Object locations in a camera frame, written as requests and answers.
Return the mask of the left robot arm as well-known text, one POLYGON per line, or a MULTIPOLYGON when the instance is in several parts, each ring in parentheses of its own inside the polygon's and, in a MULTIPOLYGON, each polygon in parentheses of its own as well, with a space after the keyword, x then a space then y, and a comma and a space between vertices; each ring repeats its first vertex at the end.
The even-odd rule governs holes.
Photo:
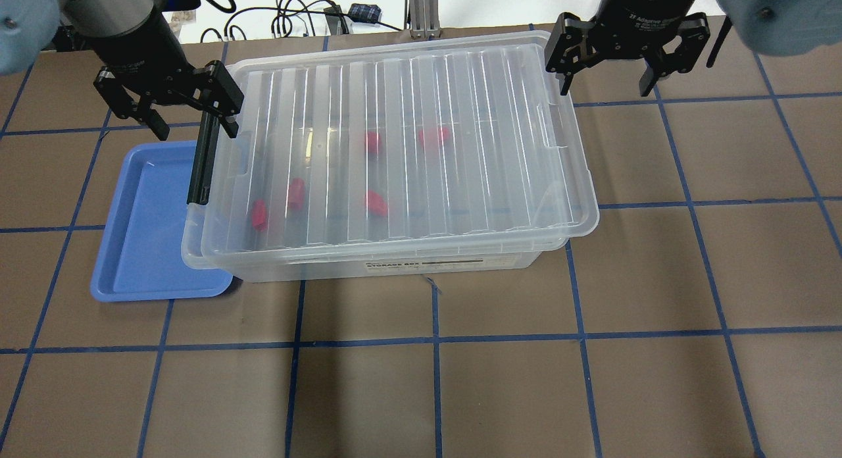
POLYGON ((169 135, 157 107, 187 105, 216 119, 230 138, 244 95, 220 61, 187 61, 166 12, 201 0, 1 0, 2 75, 24 71, 61 23, 71 24, 103 63, 94 87, 114 116, 134 119, 159 140, 169 135))

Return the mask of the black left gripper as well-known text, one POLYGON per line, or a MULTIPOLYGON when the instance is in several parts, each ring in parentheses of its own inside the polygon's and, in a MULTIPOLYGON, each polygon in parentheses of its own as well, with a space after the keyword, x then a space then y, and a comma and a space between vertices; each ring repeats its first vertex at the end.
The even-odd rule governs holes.
POLYGON ((199 68, 187 61, 162 15, 147 15, 129 32, 94 38, 93 50, 103 63, 94 87, 118 118, 136 120, 165 142, 170 127, 156 105, 189 105, 237 137, 243 90, 222 62, 199 68))

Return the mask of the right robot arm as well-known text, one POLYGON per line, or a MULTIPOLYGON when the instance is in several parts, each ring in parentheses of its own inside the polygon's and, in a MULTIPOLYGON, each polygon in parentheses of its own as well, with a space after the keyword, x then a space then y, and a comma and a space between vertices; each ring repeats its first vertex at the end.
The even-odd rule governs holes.
MULTIPOLYGON (((708 17, 692 13, 697 0, 601 0, 589 20, 562 13, 544 51, 545 70, 566 95, 584 69, 605 61, 646 63, 639 94, 661 78, 692 71, 710 40, 708 17)), ((724 11, 706 67, 712 67, 731 30, 746 47, 775 57, 803 55, 840 42, 841 0, 716 0, 724 11)))

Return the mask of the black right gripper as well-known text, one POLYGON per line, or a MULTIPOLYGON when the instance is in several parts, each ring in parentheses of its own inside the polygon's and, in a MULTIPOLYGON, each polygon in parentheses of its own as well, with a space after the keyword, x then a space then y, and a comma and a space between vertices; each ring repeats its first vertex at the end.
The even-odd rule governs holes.
POLYGON ((643 59, 638 88, 648 96, 661 78, 689 73, 710 38, 704 13, 691 13, 695 0, 601 0, 583 19, 562 12, 545 47, 545 71, 559 94, 568 95, 575 74, 603 61, 643 59))

